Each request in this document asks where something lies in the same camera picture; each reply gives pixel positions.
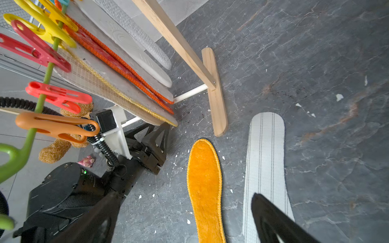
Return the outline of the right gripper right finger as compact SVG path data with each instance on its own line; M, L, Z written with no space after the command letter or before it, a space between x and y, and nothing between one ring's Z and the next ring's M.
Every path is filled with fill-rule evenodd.
M254 194L251 211L262 243L318 242L262 194Z

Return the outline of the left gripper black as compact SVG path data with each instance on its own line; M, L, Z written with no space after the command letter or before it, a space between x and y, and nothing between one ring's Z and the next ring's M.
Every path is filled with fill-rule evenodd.
M163 123L157 128L152 124L142 124L124 133L132 157L155 175L166 161L169 131L170 125Z

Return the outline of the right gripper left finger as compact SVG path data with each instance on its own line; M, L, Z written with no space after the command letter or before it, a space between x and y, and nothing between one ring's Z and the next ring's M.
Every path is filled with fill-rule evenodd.
M88 213L69 226L53 243L110 243L120 211L122 197L111 192Z

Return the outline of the white striped insole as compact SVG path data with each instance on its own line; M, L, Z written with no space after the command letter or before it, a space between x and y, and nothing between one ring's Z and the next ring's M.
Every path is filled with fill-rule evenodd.
M285 182L285 124L273 112L255 115L250 123L243 202L242 233L245 243L259 243L251 201L264 195L283 213L295 220Z
M71 72L64 72L60 68L55 68L56 73L66 82L93 95L108 100L115 105L123 108L127 112L139 117L141 120L159 126L164 121L145 111L139 106L131 103L127 99L118 95L113 89L103 83L92 72L87 70L78 60L76 60L68 51L60 49L59 54L65 58L72 66Z

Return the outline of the orange fuzzy insole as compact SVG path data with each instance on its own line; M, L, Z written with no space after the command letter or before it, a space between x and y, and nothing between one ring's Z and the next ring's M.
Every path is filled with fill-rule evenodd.
M225 243L221 166L215 148L207 139L199 139L190 150L186 182L199 242Z

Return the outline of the green clip hanger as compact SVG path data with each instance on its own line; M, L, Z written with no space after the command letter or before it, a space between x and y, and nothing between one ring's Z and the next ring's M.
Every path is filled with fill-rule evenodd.
M66 14L66 9L70 1L60 1L60 3L62 4L60 11L63 14ZM60 22L59 26L63 28L63 23ZM60 39L56 38L52 48L57 51L60 45L64 44L61 43ZM28 130L25 143L21 149L9 144L1 144L1 152L5 152L9 155L9 161L1 166L1 183L18 173L27 164L36 133L36 129Z

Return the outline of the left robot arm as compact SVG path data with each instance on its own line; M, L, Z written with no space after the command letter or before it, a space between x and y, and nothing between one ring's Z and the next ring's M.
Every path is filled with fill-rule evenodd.
M121 129L112 109L94 112L81 128L96 132L88 141L107 160L102 176L68 162L50 172L29 193L26 220L12 238L23 243L109 243L120 207L141 175L158 174L166 161L168 123L142 124L119 131L109 141L106 132Z

